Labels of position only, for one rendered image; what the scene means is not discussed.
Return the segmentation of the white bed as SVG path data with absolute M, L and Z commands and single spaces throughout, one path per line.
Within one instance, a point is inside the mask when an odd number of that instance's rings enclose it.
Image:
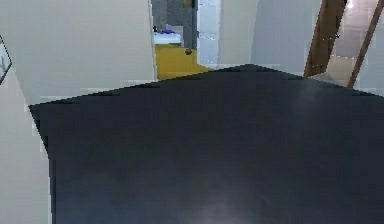
M 182 36 L 177 33 L 155 33 L 154 34 L 155 44 L 183 44 Z

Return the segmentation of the white room door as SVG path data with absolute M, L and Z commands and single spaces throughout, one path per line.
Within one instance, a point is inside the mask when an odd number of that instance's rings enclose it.
M 198 0 L 197 62 L 216 69 L 219 52 L 221 0 Z

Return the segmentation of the brown wooden door frame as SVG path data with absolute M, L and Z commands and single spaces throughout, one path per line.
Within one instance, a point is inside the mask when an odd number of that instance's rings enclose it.
M 358 57 L 356 58 L 356 62 L 353 68 L 353 71 L 351 73 L 351 76 L 349 78 L 347 87 L 352 88 L 354 84 L 356 83 L 358 74 L 360 72 L 361 66 L 364 62 L 366 53 L 368 52 L 369 45 L 371 43 L 372 37 L 374 35 L 376 26 L 379 22 L 380 15 L 382 13 L 382 10 L 384 9 L 384 0 L 378 0 L 377 5 L 375 7 L 375 10 L 372 14 L 372 18 L 370 19 L 369 26 L 367 28 L 367 31 L 364 35 L 364 41 L 362 43 L 362 46 L 360 47 L 360 51 L 358 54 Z

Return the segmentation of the black framed wall picture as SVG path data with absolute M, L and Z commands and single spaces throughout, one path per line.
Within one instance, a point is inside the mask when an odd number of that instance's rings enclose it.
M 11 66 L 11 58 L 4 43 L 3 37 L 0 35 L 0 85 L 4 81 Z

